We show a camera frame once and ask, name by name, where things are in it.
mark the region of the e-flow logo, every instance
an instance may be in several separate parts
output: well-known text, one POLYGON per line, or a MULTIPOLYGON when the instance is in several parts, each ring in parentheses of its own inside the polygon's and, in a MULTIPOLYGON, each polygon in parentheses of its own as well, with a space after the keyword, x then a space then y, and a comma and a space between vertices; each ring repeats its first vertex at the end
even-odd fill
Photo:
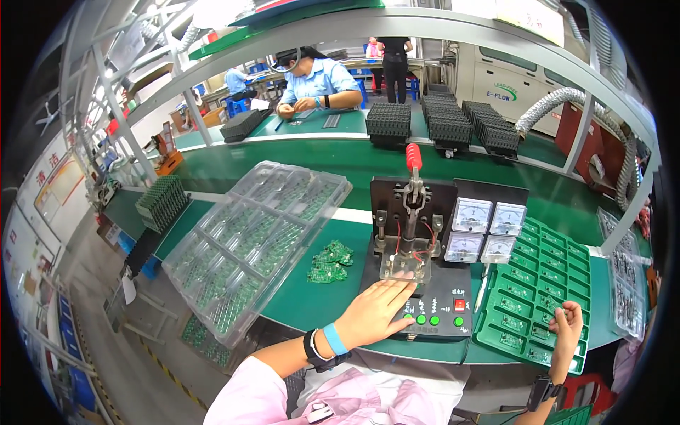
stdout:
POLYGON ((499 88, 501 90, 505 90, 510 95, 508 96, 508 94, 505 94, 505 93, 492 93, 492 92, 488 91, 488 92, 486 92, 487 96, 494 97, 498 100, 506 101, 506 102, 513 102, 513 101, 517 100, 517 90, 515 90, 514 88, 508 86, 507 84, 503 84, 503 83, 495 83, 494 86, 497 89, 499 88))

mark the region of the watch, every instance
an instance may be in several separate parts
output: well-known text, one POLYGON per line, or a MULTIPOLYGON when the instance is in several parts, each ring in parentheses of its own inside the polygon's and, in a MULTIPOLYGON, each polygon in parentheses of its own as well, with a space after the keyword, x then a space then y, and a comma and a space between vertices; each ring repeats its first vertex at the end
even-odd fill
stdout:
POLYGON ((529 393, 529 399, 526 402, 526 409, 528 411, 536 411, 544 401, 559 396, 562 389, 564 389, 564 386, 562 384, 553 384, 550 376, 536 376, 536 380, 531 385, 531 392, 529 393))
POLYGON ((319 355, 314 345, 314 336, 318 329, 313 329, 305 333, 303 338, 303 346, 305 347, 305 354, 307 355, 307 362, 314 366, 316 373, 325 372, 336 367, 338 364, 344 363, 352 357, 352 352, 341 354, 340 356, 333 356, 331 358, 323 358, 319 355))

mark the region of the pen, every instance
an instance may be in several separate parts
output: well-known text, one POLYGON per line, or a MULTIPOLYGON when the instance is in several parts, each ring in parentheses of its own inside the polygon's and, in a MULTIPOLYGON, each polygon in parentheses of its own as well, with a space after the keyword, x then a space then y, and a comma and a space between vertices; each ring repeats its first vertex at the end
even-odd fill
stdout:
POLYGON ((481 305, 481 300, 484 298, 484 290, 486 289, 486 281, 489 277, 489 266, 491 263, 486 263, 484 265, 484 271, 481 273, 481 286, 479 287, 479 292, 477 293, 477 300, 475 301, 475 313, 481 305))

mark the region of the wristband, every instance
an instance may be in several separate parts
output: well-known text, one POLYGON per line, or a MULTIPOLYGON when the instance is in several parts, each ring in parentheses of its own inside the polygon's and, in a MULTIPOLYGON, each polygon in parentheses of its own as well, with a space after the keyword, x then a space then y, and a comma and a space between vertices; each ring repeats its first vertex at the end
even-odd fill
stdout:
POLYGON ((345 348, 344 344, 342 344, 340 336, 338 335, 338 331, 335 330, 335 323, 324 326, 324 336, 330 345, 330 349, 333 350, 336 356, 340 356, 349 352, 349 350, 345 348))

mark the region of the ceiling fan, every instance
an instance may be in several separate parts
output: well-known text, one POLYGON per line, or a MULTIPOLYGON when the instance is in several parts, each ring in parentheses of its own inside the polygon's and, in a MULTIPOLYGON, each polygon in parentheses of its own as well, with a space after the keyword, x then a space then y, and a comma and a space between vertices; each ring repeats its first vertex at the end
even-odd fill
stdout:
MULTIPOLYGON (((69 97, 62 104, 62 106, 66 106, 66 104, 68 104, 68 102, 70 102, 72 100, 73 100, 73 96, 69 97)), ((47 116, 45 118, 40 118, 38 121, 35 122, 35 125, 45 124, 45 126, 43 127, 43 131, 40 133, 41 137, 42 137, 43 134, 45 134, 45 130, 47 130, 47 128, 50 126, 50 124, 52 124, 52 121, 54 121, 54 119, 59 115, 59 109, 60 108, 57 108, 56 111, 54 111, 54 113, 51 114, 50 113, 50 101, 47 100, 45 102, 45 110, 47 111, 47 116)))

